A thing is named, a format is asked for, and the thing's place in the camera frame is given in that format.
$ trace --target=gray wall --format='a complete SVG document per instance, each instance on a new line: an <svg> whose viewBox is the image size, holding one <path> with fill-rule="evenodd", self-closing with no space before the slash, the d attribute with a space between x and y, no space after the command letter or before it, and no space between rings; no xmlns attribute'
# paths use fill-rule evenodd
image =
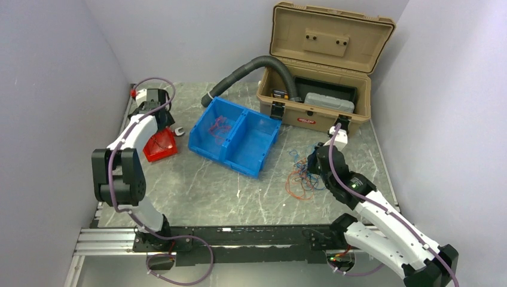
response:
<svg viewBox="0 0 507 287"><path fill-rule="evenodd" d="M507 286L506 19L501 0L411 0L372 96L402 211L458 249L465 287Z"/></svg>
<svg viewBox="0 0 507 287"><path fill-rule="evenodd" d="M0 286L62 286L128 82L85 3L0 2Z"/></svg>
<svg viewBox="0 0 507 287"><path fill-rule="evenodd" d="M219 81L269 53L279 0L85 0L130 81ZM408 0L297 0L399 19ZM260 80L262 71L245 77Z"/></svg>

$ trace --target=vacuum hose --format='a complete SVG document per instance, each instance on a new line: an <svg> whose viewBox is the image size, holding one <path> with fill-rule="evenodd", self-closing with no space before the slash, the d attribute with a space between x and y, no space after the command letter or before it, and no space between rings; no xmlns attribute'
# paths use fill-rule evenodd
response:
<svg viewBox="0 0 507 287"><path fill-rule="evenodd" d="M289 94L289 100L294 102L302 102L301 98L298 96L296 84L294 83L292 75L289 72L287 66L285 66L282 62L280 62L279 59L273 56L259 56L244 64L243 66L237 68L232 74L220 81L220 83L214 86L210 92L203 96L201 99L201 104L207 107L214 97L220 96L234 83L260 67L269 67L274 69L282 78L285 88L287 89L287 94Z"/></svg>

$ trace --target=label on toolbox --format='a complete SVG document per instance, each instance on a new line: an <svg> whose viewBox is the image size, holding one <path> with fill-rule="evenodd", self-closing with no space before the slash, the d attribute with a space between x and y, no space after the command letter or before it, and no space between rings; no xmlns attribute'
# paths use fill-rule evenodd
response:
<svg viewBox="0 0 507 287"><path fill-rule="evenodd" d="M302 123L306 123L306 124L316 124L317 123L314 120L309 120L307 118L298 118L298 121L300 121Z"/></svg>

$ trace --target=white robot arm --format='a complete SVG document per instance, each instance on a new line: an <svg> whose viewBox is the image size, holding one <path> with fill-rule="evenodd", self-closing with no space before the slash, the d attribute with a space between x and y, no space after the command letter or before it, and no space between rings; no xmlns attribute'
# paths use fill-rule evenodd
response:
<svg viewBox="0 0 507 287"><path fill-rule="evenodd" d="M406 286L446 286L456 270L457 251L451 245L440 246L428 238L389 204L371 181L349 170L340 152L347 143L344 130L336 132L333 127L329 135L336 136L320 143L308 156L309 172L319 175L338 201L348 205L385 235L372 232L354 216L344 214L330 226L335 239L369 253L403 278ZM334 149L332 160L330 149ZM340 183L330 163L333 163ZM440 259L445 261L452 275Z"/></svg>

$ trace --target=marble table surface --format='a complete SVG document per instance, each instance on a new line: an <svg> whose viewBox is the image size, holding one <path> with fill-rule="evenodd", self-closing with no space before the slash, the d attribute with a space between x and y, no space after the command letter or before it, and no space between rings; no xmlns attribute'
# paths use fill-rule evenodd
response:
<svg viewBox="0 0 507 287"><path fill-rule="evenodd" d="M354 214L328 190L315 191L311 200L298 200L285 190L287 176L294 168L294 156L289 152L297 151L300 159L306 157L313 144L328 140L325 133L282 125L258 179L191 152L187 147L188 132L204 111L201 97L214 85L175 84L176 98L171 114L176 124L172 127L183 127L187 131L176 138L179 153L154 163L140 155L146 195L171 225L327 224L344 212ZM160 83L147 83L144 87L170 91L170 87ZM236 83L222 97L258 111L256 90L257 83ZM397 204L370 122L349 138L343 153L351 170L372 180L391 204ZM291 186L291 190L303 193L300 185ZM103 208L99 227L131 226L134 224L126 214L116 214L108 206Z"/></svg>

